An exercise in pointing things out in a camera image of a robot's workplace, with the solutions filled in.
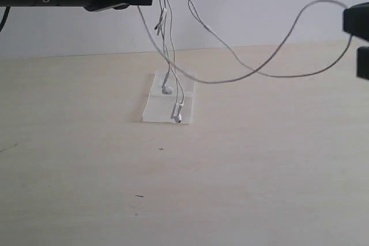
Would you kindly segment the clear plastic storage box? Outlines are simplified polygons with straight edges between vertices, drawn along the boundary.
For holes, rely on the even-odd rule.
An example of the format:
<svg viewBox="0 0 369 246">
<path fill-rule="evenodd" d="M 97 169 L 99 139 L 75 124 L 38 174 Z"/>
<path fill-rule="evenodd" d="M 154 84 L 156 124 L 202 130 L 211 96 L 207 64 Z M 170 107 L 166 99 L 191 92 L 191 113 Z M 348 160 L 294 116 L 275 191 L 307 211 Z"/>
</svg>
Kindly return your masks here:
<svg viewBox="0 0 369 246">
<path fill-rule="evenodd" d="M 180 101 L 183 100 L 181 110 L 182 123 L 190 124 L 193 121 L 193 106 L 195 98 L 195 82 L 182 74 L 178 74 L 179 82 L 173 75 L 170 75 L 167 86 L 173 89 L 172 94 L 162 93 L 162 84 L 166 71 L 157 71 L 154 74 L 152 86 L 150 88 L 145 109 L 142 113 L 142 120 L 151 123 L 176 123 L 177 109 Z"/>
</svg>

